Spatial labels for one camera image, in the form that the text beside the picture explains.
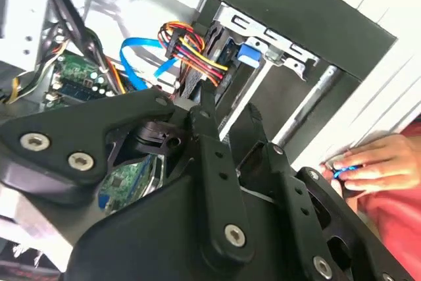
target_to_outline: green circuit board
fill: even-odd
[[[100,196],[108,196],[105,212],[110,214],[137,201],[151,179],[151,167],[155,157],[149,156],[138,164],[122,166],[105,178]]]
[[[100,193],[108,194],[114,200],[125,201],[128,198],[134,182],[141,172],[144,162],[133,165],[126,165],[112,172],[105,179]]]
[[[87,88],[92,87],[101,74],[98,67],[87,62],[83,57],[71,53],[62,55],[61,61],[56,64],[55,72],[59,72],[61,78],[72,80]]]

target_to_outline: screw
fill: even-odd
[[[274,150],[275,152],[277,152],[279,155],[283,155],[284,152],[282,151],[281,147],[277,146],[274,144]]]
[[[226,239],[236,247],[243,247],[245,245],[245,235],[240,227],[229,224],[225,226]]]
[[[383,273],[383,280],[384,281],[395,281],[390,275],[388,275],[386,272]]]
[[[87,171],[93,167],[93,158],[87,153],[73,153],[68,158],[68,164],[73,169]]]
[[[43,151],[50,146],[50,140],[40,133],[27,133],[20,138],[20,144],[29,151]]]
[[[167,102],[164,98],[159,97],[159,98],[156,98],[155,101],[159,103],[160,105],[167,105]]]
[[[311,178],[313,178],[315,180],[318,180],[319,177],[318,177],[317,172],[314,172],[313,170],[310,170],[309,174],[310,174]]]
[[[325,279],[332,279],[332,268],[330,268],[330,265],[326,262],[326,260],[320,256],[315,256],[313,258],[313,264],[317,272],[320,273]]]

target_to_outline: black wire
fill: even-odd
[[[71,0],[52,0],[52,3],[60,25],[74,45],[89,61],[99,66],[101,66],[101,63],[104,64],[103,53],[99,54],[100,59],[95,54],[96,52],[102,52],[102,49],[98,50],[93,44],[91,37],[87,34],[84,21]]]
[[[58,29],[59,23],[55,23],[50,27],[50,30],[48,31],[47,36],[45,37],[45,40],[41,44],[41,61],[45,58],[45,56],[48,54],[48,51],[54,44],[54,39],[57,36]]]

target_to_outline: yellow cable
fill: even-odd
[[[11,104],[18,96],[18,87],[19,87],[19,79],[15,77],[13,78],[13,81],[12,81],[12,93],[9,100],[7,101],[8,105]]]
[[[117,72],[116,67],[111,63],[111,60],[108,57],[107,57],[107,61],[108,61],[109,65],[111,66],[111,70],[112,70],[112,72],[114,73],[114,75],[115,75],[115,77],[117,79],[118,87],[120,87],[122,93],[126,93],[126,90],[124,89],[124,86],[123,86],[123,84],[121,82],[120,76],[118,75],[118,72]]]
[[[201,70],[198,66],[191,64],[187,59],[181,59],[181,60],[183,61],[183,63],[190,66],[192,69],[197,70],[201,74],[204,74],[207,78],[209,78],[209,80],[214,84],[215,87],[218,87],[218,83],[216,82],[216,80],[212,78],[210,75],[208,75],[205,71]]]
[[[183,45],[185,47],[187,47],[189,49],[189,51],[191,51],[194,55],[196,55],[197,57],[199,57],[202,61],[205,61],[206,63],[208,63],[208,64],[210,64],[210,65],[212,65],[212,66],[214,66],[216,68],[219,68],[219,69],[222,69],[222,70],[228,70],[228,67],[227,66],[223,66],[223,65],[220,65],[220,64],[218,64],[218,63],[216,63],[214,61],[211,61],[210,59],[207,59],[202,54],[200,54],[199,52],[197,52],[182,37],[179,37],[179,40],[183,43]]]

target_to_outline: orange wire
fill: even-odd
[[[218,83],[216,82],[216,80],[214,78],[212,78],[211,76],[209,76],[206,72],[204,72],[203,70],[201,70],[199,67],[197,67],[194,64],[191,64],[187,59],[183,59],[181,58],[181,60],[183,61],[183,63],[185,63],[186,65],[190,66],[191,68],[193,68],[194,70],[197,70],[198,72],[200,72],[201,74],[204,74],[213,84],[215,87],[218,87]]]
[[[122,93],[126,93],[126,90],[124,89],[124,86],[123,86],[123,84],[122,84],[122,82],[121,82],[120,76],[119,76],[119,75],[118,75],[118,73],[117,73],[117,69],[116,69],[116,68],[115,68],[115,66],[111,63],[111,60],[110,60],[108,57],[106,57],[106,58],[107,58],[107,62],[108,62],[108,64],[109,64],[109,66],[110,66],[110,68],[111,68],[112,72],[114,73],[115,78],[117,79],[117,84],[118,84],[118,87],[120,87],[120,89],[121,89]]]
[[[60,51],[62,44],[60,44],[58,47],[56,47],[54,50],[52,50],[52,53],[57,53],[58,51]]]

